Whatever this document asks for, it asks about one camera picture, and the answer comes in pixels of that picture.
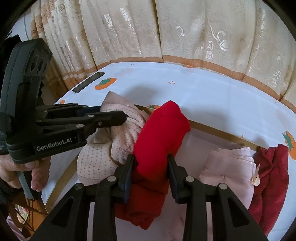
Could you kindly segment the person's left hand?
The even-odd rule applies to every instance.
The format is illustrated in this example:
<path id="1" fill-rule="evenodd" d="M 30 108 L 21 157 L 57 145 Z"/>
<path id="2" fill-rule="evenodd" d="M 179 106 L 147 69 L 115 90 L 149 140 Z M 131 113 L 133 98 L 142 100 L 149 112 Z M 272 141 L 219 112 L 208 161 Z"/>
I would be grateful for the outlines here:
<path id="1" fill-rule="evenodd" d="M 21 188 L 18 178 L 20 172 L 32 172 L 31 188 L 42 191 L 49 179 L 51 157 L 46 157 L 25 164 L 16 164 L 10 155 L 1 156 L 1 179 L 13 188 Z"/>

